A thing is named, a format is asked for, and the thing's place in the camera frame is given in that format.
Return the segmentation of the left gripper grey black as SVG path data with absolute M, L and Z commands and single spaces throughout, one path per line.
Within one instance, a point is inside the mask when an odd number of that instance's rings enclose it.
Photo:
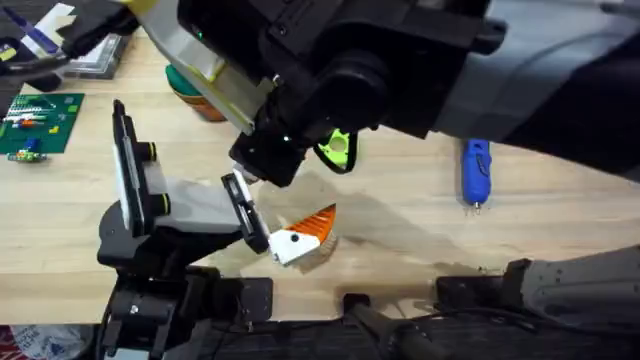
M 290 266 L 329 255 L 335 247 L 336 204 L 269 235 L 247 188 L 260 178 L 242 166 L 234 166 L 216 186 L 167 177 L 159 165 L 147 168 L 145 175 L 152 191 L 168 195 L 170 213 L 155 218 L 149 232 L 136 235 L 136 213 L 119 179 L 119 199 L 99 225 L 97 260 L 103 266 L 185 268 L 240 240 L 257 254 L 269 248 L 276 263 Z

